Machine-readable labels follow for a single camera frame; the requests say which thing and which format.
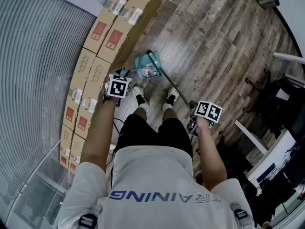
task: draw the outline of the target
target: black and white fiducial marker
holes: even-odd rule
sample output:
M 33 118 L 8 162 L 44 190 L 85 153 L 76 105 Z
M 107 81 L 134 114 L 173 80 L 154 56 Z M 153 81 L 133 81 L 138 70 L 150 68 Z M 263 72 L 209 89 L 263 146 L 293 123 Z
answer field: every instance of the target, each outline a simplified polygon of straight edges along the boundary
M 222 110 L 221 107 L 211 102 L 200 101 L 194 114 L 218 123 Z
M 107 95 L 124 98 L 128 95 L 131 88 L 131 78 L 109 74 L 108 82 L 105 86 Z

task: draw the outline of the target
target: black office chair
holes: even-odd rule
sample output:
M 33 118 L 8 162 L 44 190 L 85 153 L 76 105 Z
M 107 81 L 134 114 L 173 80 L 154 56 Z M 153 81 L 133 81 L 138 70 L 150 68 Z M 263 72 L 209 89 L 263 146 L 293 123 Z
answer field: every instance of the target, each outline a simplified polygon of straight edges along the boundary
M 243 108 L 243 111 L 256 111 L 276 138 L 285 127 L 296 141 L 302 141 L 305 136 L 305 89 L 292 86 L 285 78 L 271 83 L 270 71 L 264 69 L 264 72 L 267 81 L 263 89 L 256 87 L 249 78 L 245 79 L 259 92 L 259 97 L 250 109 Z M 289 95 L 287 101 L 276 97 L 280 89 Z

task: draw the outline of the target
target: hand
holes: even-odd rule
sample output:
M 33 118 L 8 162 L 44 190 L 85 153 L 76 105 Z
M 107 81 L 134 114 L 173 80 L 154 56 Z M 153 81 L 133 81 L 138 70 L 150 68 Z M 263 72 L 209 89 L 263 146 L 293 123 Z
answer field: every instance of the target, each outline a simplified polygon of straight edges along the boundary
M 113 97 L 113 96 L 112 96 L 112 97 L 109 99 L 109 101 L 112 101 L 113 103 L 117 104 L 118 101 L 119 101 L 119 98 L 118 98 L 118 97 Z
M 210 122 L 207 121 L 206 119 L 197 116 L 196 122 L 197 122 L 197 126 L 198 126 L 198 128 L 196 130 L 197 134 L 199 134 L 199 132 L 201 132 L 201 131 L 209 130 Z

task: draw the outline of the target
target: red label on box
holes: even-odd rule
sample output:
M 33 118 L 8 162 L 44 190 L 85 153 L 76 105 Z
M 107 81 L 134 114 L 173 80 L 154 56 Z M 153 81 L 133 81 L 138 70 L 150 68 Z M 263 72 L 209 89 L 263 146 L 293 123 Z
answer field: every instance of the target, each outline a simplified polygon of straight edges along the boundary
M 76 165 L 75 164 L 71 164 L 70 168 L 75 171 L 76 170 Z
M 66 159 L 65 157 L 63 157 L 63 156 L 61 156 L 61 161 L 62 161 L 64 164 L 67 163 L 67 159 Z
M 87 119 L 85 119 L 84 117 L 80 117 L 80 121 L 78 123 L 78 128 L 80 128 L 81 130 L 86 130 L 86 125 L 87 125 Z
M 91 38 L 98 41 L 100 39 L 101 34 L 103 33 L 104 29 L 106 28 L 106 25 L 107 24 L 102 23 L 102 22 L 99 21 L 97 23 L 97 25 L 95 26 L 95 29 L 92 33 Z
M 123 32 L 120 32 L 118 30 L 113 30 L 111 36 L 109 37 L 109 40 L 106 43 L 106 48 L 110 48 L 111 50 L 114 50 L 116 45 L 119 43 L 119 40 L 121 39 L 122 35 Z
M 72 122 L 74 110 L 70 107 L 67 108 L 66 119 Z

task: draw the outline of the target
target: white sock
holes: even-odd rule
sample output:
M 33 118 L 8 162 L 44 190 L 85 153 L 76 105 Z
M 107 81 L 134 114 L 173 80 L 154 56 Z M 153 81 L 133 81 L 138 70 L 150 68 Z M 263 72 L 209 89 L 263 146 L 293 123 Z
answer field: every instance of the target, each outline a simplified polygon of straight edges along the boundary
M 168 104 L 168 103 L 165 103 L 165 104 L 163 105 L 163 110 L 164 110 L 164 111 L 167 110 L 167 109 L 169 109 L 169 108 L 173 108 L 173 106 L 172 106 L 171 104 Z
M 143 108 L 146 111 L 146 113 L 148 113 L 149 105 L 148 103 L 140 104 L 139 108 Z

